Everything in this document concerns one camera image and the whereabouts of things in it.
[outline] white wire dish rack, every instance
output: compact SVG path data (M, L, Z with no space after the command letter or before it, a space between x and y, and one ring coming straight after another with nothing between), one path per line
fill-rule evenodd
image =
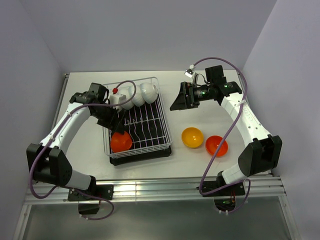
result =
M132 138L132 147L129 150L113 152L110 148L111 131L105 127L103 128L104 151L112 159L135 156L134 159L139 160L139 156L143 154L143 159L146 159L146 153L150 153L147 155L147 157L149 156L148 158L153 158L152 152L167 150L172 143L158 79L153 76L133 81L137 88L142 83L154 84L158 89L158 96L152 104L145 103L140 107L134 106L130 110L122 110L125 112L121 111L118 114L118 117L124 115L123 118L121 117L122 123ZM118 84L119 82L115 82L105 84L105 86L112 92L112 89ZM131 85L131 83L124 83L119 89L128 88Z

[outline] white wall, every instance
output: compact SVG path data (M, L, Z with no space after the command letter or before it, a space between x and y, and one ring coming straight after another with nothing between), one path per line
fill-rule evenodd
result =
M250 105L283 140L276 172L305 240L320 235L319 10L319 0L278 0L244 66Z
M26 149L48 133L63 75L18 0L0 4L0 233L11 239L28 185Z
M183 70L210 56L242 68L276 2L20 1L65 72Z

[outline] tabletop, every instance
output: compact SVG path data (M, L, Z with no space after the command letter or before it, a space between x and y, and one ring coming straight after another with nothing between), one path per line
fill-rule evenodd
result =
M237 72L225 70L228 82L237 82ZM232 124L231 117L216 101L200 103L199 108L170 111L176 99L180 82L190 82L184 71L122 71L122 72L72 72L65 85L57 120L65 113L71 96L85 92L91 83L108 84L124 80L156 77L163 98L164 111L172 135L172 154L169 157L143 160L113 166L104 151L103 129L97 119L90 117L79 129L67 151L67 158L73 169L98 180L138 180L201 177L211 159L205 148L205 140L212 136L222 136ZM188 148L181 140L181 133L187 127L196 127L203 132L204 142L198 148ZM244 141L235 127L227 138L229 146L225 156L216 158L208 176L216 176L238 161L245 148Z

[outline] red-orange bowl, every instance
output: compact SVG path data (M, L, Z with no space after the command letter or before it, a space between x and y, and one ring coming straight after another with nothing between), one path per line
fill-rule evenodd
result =
M127 151L132 146L132 139L126 131L124 134L115 132L111 137L110 147L114 153Z
M206 141L205 141L205 149L206 151L212 156L215 154L220 142L222 140L221 136L210 136ZM228 152L228 143L227 141L224 141L218 154L216 155L217 157L222 157Z

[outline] yellow bowl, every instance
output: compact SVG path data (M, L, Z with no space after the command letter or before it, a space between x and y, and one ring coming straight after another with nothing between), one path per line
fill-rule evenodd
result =
M199 147L204 142L204 135L198 128L188 127L183 130L181 139L184 145L194 149Z

